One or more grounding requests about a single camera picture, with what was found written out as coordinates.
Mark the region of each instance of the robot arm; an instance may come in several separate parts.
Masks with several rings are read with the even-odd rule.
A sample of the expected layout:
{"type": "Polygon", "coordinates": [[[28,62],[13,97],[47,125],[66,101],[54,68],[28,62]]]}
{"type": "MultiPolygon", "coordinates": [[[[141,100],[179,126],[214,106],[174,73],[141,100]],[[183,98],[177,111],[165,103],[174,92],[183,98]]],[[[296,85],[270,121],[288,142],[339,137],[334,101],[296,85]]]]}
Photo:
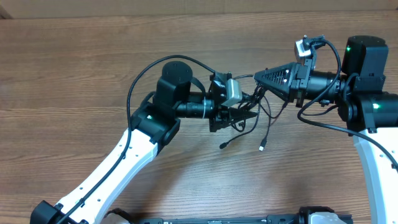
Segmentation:
{"type": "MultiPolygon", "coordinates": [[[[186,56],[172,55],[149,65],[137,79],[147,69],[166,59],[179,57],[199,63],[212,72],[210,88],[208,92],[205,91],[187,64],[177,61],[166,63],[156,92],[149,95],[131,117],[129,98],[127,99],[129,129],[109,156],[81,185],[55,206],[41,202],[32,212],[30,223],[99,223],[137,172],[173,139],[180,127],[178,118],[206,118],[211,132],[229,126],[237,130],[237,123],[255,116],[258,119],[258,114],[250,109],[256,105],[260,108],[260,101],[267,90],[286,102],[297,100],[297,107],[302,107],[304,100],[311,100],[299,111],[300,120],[355,136],[354,144],[363,164],[368,188],[372,222],[398,222],[394,212],[398,210],[397,153],[394,149],[396,146],[391,141],[398,136],[398,95],[382,92],[388,48],[377,37],[350,37],[342,66],[347,77],[341,78],[340,58],[331,44],[329,45],[338,59],[337,73],[314,71],[316,49],[326,43],[329,42],[323,36],[314,39],[304,37],[297,41],[297,62],[257,72],[254,75],[257,87],[253,95],[243,93],[230,73],[216,72],[186,56]],[[199,87],[201,92],[190,92],[191,84],[199,87]],[[150,103],[148,100],[152,95],[154,99],[150,103]],[[301,114],[305,115],[303,111],[315,101],[322,106],[335,103],[348,129],[302,118],[301,114]]],[[[317,212],[330,211],[324,208],[300,210],[294,224],[316,223],[316,218],[321,216],[317,212]]]]}

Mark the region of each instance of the wooden table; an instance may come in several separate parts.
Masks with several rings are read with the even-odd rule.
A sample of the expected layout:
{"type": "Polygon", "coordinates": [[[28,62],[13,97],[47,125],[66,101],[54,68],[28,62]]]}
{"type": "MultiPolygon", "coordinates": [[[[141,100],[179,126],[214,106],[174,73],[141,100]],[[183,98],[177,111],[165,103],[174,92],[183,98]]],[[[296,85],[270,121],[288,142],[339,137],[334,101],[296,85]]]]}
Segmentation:
{"type": "MultiPolygon", "coordinates": [[[[242,75],[293,62],[294,41],[304,34],[325,34],[341,58],[349,36],[376,35],[390,50],[384,89],[398,87],[396,11],[3,20],[0,30],[1,223],[28,223],[41,200],[56,203],[93,171],[126,128],[131,82],[163,56],[184,54],[242,75]]],[[[155,90],[161,67],[140,80],[133,110],[155,90]]],[[[208,86],[209,73],[192,68],[208,86]]],[[[326,47],[317,68],[336,70],[326,47]]],[[[242,84],[252,91],[252,80],[242,84]]],[[[268,96],[276,113],[282,103],[268,96]]],[[[288,105],[271,127],[264,152],[258,151],[267,127],[264,114],[252,134],[223,150],[219,144],[236,135],[232,128],[209,133],[207,121],[183,120],[174,140],[112,207],[145,217],[207,218],[323,205],[369,223],[352,139],[301,123],[297,111],[288,105]]],[[[335,112],[322,120],[345,125],[335,112]]]]}

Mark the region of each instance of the black cable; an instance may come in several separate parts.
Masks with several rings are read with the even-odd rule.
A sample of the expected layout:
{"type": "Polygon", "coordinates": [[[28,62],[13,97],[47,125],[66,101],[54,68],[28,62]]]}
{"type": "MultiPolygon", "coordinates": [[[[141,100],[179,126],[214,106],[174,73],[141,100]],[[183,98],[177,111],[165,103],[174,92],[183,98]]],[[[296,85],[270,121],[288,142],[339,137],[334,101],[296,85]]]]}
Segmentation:
{"type": "Polygon", "coordinates": [[[150,68],[152,68],[153,66],[157,65],[160,62],[163,62],[165,60],[171,59],[171,58],[182,58],[185,60],[189,60],[191,62],[194,62],[200,66],[202,66],[203,68],[209,70],[211,73],[215,73],[216,71],[213,70],[212,68],[210,68],[209,66],[205,65],[204,63],[201,63],[193,58],[184,56],[184,55],[169,55],[166,56],[164,58],[158,59],[155,62],[152,62],[150,65],[148,65],[145,69],[143,69],[143,71],[138,74],[138,76],[136,77],[136,79],[134,79],[134,81],[132,82],[130,89],[129,89],[129,93],[127,95],[127,122],[128,122],[128,135],[127,135],[127,141],[126,141],[126,146],[124,147],[123,152],[120,154],[119,158],[117,159],[117,161],[113,164],[113,166],[110,168],[109,171],[107,171],[107,173],[101,178],[101,180],[98,181],[97,184],[94,185],[94,187],[87,192],[87,194],[82,197],[78,203],[76,203],[75,206],[73,206],[73,208],[71,208],[69,210],[69,212],[67,212],[65,214],[65,216],[63,216],[58,222],[57,224],[62,224],[78,207],[84,205],[85,200],[109,177],[109,175],[111,175],[111,173],[115,170],[115,168],[119,165],[119,163],[121,162],[122,159],[124,159],[126,157],[126,152],[129,149],[130,146],[130,141],[131,141],[131,132],[132,132],[132,126],[131,126],[131,113],[130,113],[130,100],[131,100],[131,93],[132,90],[134,89],[136,83],[138,82],[138,80],[146,73],[146,71],[148,71],[150,68]]]}
{"type": "Polygon", "coordinates": [[[256,128],[257,123],[259,122],[259,117],[260,117],[260,102],[259,102],[259,108],[258,108],[258,110],[257,110],[256,122],[254,123],[253,128],[251,128],[250,131],[247,131],[247,132],[245,132],[245,133],[239,134],[239,135],[237,135],[237,136],[231,138],[229,141],[224,142],[223,144],[220,144],[220,149],[224,149],[231,141],[234,141],[235,139],[237,139],[237,138],[239,138],[239,137],[241,137],[241,136],[244,136],[245,134],[249,134],[250,132],[252,132],[252,131],[256,128]]]}
{"type": "Polygon", "coordinates": [[[235,124],[231,124],[231,127],[232,127],[233,129],[237,130],[237,132],[242,133],[242,132],[244,132],[244,129],[245,129],[245,127],[246,127],[246,120],[244,120],[244,121],[242,122],[242,126],[241,126],[242,129],[240,129],[240,130],[236,127],[235,124]]]}
{"type": "Polygon", "coordinates": [[[148,93],[148,95],[145,96],[144,100],[141,102],[140,106],[144,106],[145,103],[148,102],[148,100],[155,95],[155,93],[156,93],[155,91],[148,93]]]}
{"type": "Polygon", "coordinates": [[[284,102],[284,104],[282,105],[280,111],[278,112],[278,114],[277,114],[276,116],[271,116],[271,107],[269,108],[269,109],[270,109],[270,113],[268,113],[268,112],[266,111],[266,109],[264,109],[264,107],[263,107],[262,105],[261,105],[261,108],[262,108],[262,110],[265,112],[266,115],[268,115],[268,116],[271,117],[272,119],[277,119],[277,118],[280,116],[280,114],[283,112],[283,110],[285,109],[285,107],[287,106],[288,103],[289,103],[288,101],[285,101],[285,102],[284,102]]]}
{"type": "Polygon", "coordinates": [[[241,107],[242,110],[251,110],[261,101],[261,99],[266,94],[266,89],[261,87],[260,84],[254,89],[254,93],[251,96],[250,102],[247,102],[244,106],[241,107]]]}
{"type": "MultiPolygon", "coordinates": [[[[265,146],[266,146],[266,144],[267,144],[267,138],[268,138],[268,134],[269,134],[269,129],[271,128],[271,118],[272,118],[271,106],[270,106],[270,104],[269,104],[268,99],[266,98],[266,96],[264,96],[264,99],[266,100],[267,105],[268,105],[269,116],[268,116],[267,133],[266,133],[266,135],[264,136],[264,138],[262,139],[262,141],[261,141],[261,143],[260,143],[260,147],[259,147],[259,150],[260,150],[260,151],[264,150],[264,148],[265,148],[265,146]]],[[[280,110],[280,112],[279,112],[279,114],[276,116],[276,118],[280,115],[280,113],[281,113],[283,110],[284,110],[284,107],[282,107],[282,109],[280,110]]]]}
{"type": "Polygon", "coordinates": [[[237,77],[234,77],[233,79],[237,80],[237,79],[240,79],[240,78],[250,78],[250,77],[253,77],[253,76],[254,75],[239,75],[237,77]]]}
{"type": "Polygon", "coordinates": [[[352,80],[354,77],[358,77],[358,76],[359,76],[359,75],[358,75],[357,73],[354,73],[354,74],[352,74],[352,75],[350,75],[350,76],[348,77],[347,82],[346,82],[346,85],[344,86],[344,90],[343,90],[343,100],[344,100],[344,101],[346,101],[346,99],[347,99],[347,90],[348,90],[349,84],[351,83],[351,80],[352,80]]]}
{"type": "Polygon", "coordinates": [[[375,146],[377,146],[377,147],[390,159],[390,161],[392,162],[393,167],[394,167],[394,168],[397,170],[397,172],[398,172],[398,163],[397,163],[397,161],[393,158],[393,156],[390,154],[390,152],[387,151],[387,149],[385,149],[382,145],[380,145],[380,144],[379,144],[377,141],[375,141],[374,139],[372,139],[372,138],[370,138],[370,137],[368,137],[368,136],[366,136],[366,135],[364,135],[364,134],[361,134],[361,133],[359,133],[359,132],[356,132],[356,131],[352,131],[352,130],[349,130],[349,129],[346,129],[346,128],[337,127],[337,126],[330,125],[330,124],[324,124],[324,123],[320,123],[320,122],[316,122],[316,121],[311,121],[311,120],[308,120],[308,119],[305,119],[305,118],[301,117],[301,115],[303,114],[303,112],[304,112],[308,107],[310,107],[312,104],[314,104],[315,102],[318,102],[319,99],[320,99],[324,94],[326,94],[326,93],[329,91],[329,89],[335,84],[335,82],[337,81],[337,79],[339,79],[339,77],[340,77],[340,72],[341,72],[341,61],[340,61],[340,56],[338,55],[338,52],[337,52],[335,46],[334,46],[331,42],[329,42],[328,40],[318,40],[318,41],[321,41],[321,42],[324,42],[325,44],[327,44],[327,45],[332,49],[333,53],[335,54],[336,60],[337,60],[337,73],[336,73],[336,77],[333,79],[333,81],[328,85],[328,87],[327,87],[323,92],[321,92],[321,93],[320,93],[317,97],[315,97],[315,99],[313,99],[312,101],[306,103],[306,104],[303,106],[303,108],[301,108],[301,109],[298,111],[298,113],[297,113],[297,118],[298,118],[299,120],[303,121],[304,123],[307,123],[307,124],[311,124],[311,125],[318,126],[318,127],[321,127],[321,128],[328,128],[328,129],[332,129],[332,130],[335,130],[335,131],[341,131],[341,132],[344,132],[344,133],[352,134],[352,135],[355,135],[355,136],[357,136],[357,137],[359,137],[359,138],[363,138],[363,139],[369,141],[370,143],[373,143],[375,146]]]}
{"type": "Polygon", "coordinates": [[[306,113],[303,113],[303,115],[304,116],[321,116],[321,115],[324,115],[324,114],[327,114],[327,113],[329,113],[331,110],[333,110],[333,109],[335,109],[335,108],[337,108],[338,107],[338,105],[333,105],[333,106],[331,106],[331,107],[329,107],[328,109],[326,109],[324,112],[322,112],[322,113],[317,113],[317,114],[306,114],[306,113]]]}

